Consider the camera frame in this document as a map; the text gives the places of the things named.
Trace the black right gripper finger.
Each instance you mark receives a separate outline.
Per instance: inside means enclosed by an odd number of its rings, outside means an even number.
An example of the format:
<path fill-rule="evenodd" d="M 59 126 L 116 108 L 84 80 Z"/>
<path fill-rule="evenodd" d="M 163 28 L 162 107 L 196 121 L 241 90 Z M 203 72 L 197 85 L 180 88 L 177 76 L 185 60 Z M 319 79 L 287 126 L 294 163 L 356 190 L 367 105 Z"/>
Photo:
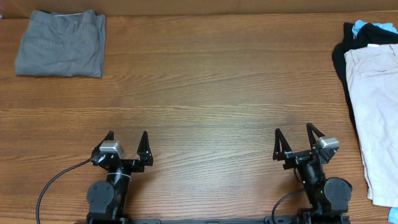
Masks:
<path fill-rule="evenodd" d="M 310 147 L 311 147 L 311 149 L 315 149 L 316 148 L 315 144 L 317 141 L 315 136 L 320 138 L 320 137 L 324 137 L 325 135 L 321 131 L 319 131 L 312 123 L 307 123 L 306 129 L 307 129 L 307 134 L 308 134 L 308 140 L 310 142 Z"/>
<path fill-rule="evenodd" d="M 286 160 L 288 154 L 293 153 L 290 145 L 288 144 L 286 138 L 284 137 L 282 131 L 277 128 L 275 130 L 275 144 L 273 152 L 273 160 Z"/>

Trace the beige khaki shorts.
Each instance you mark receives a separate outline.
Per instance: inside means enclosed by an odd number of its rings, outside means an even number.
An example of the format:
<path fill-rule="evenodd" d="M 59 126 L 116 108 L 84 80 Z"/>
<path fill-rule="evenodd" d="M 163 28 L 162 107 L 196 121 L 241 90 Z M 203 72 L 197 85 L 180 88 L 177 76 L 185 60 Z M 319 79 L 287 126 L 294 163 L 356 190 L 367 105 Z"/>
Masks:
<path fill-rule="evenodd" d="M 368 199 L 396 207 L 397 45 L 349 50 L 345 61 Z"/>

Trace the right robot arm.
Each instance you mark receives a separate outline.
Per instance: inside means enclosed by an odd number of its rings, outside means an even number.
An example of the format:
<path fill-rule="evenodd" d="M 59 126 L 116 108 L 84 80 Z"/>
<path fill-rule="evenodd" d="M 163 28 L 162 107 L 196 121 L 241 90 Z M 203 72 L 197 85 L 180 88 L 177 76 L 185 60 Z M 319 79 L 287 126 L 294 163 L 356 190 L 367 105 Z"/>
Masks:
<path fill-rule="evenodd" d="M 275 211 L 283 201 L 304 192 L 310 208 L 301 208 L 296 215 L 285 217 L 286 223 L 349 223 L 349 217 L 344 214 L 349 209 L 353 187 L 345 179 L 327 178 L 323 171 L 323 166 L 330 162 L 339 149 L 339 141 L 325 136 L 312 123 L 307 123 L 306 129 L 310 149 L 300 152 L 292 150 L 279 128 L 275 130 L 273 160 L 284 161 L 285 170 L 293 169 L 302 188 L 276 202 L 271 212 L 271 222 L 279 222 Z"/>

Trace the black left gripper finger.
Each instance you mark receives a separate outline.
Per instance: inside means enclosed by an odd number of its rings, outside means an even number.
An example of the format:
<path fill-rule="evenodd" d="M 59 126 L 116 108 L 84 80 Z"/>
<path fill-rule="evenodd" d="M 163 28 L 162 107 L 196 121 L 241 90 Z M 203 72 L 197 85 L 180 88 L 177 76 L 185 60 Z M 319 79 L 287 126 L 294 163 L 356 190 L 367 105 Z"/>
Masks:
<path fill-rule="evenodd" d="M 137 148 L 137 155 L 144 166 L 152 166 L 154 158 L 149 146 L 149 138 L 147 131 L 144 131 Z"/>
<path fill-rule="evenodd" d="M 102 145 L 105 141 L 113 141 L 114 140 L 114 132 L 110 131 L 105 138 L 98 144 L 98 147 Z"/>

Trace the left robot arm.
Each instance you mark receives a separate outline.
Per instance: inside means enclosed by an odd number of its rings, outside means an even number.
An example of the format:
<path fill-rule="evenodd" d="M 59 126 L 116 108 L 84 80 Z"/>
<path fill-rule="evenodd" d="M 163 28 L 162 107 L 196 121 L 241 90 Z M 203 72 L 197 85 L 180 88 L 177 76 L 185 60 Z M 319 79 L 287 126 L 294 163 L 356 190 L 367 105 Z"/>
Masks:
<path fill-rule="evenodd" d="M 137 148 L 138 159 L 124 159 L 123 147 L 110 131 L 93 149 L 90 161 L 107 171 L 104 181 L 97 181 L 88 189 L 87 223 L 132 223 L 124 212 L 131 174 L 144 172 L 154 159 L 149 146 L 148 133 L 143 132 Z"/>

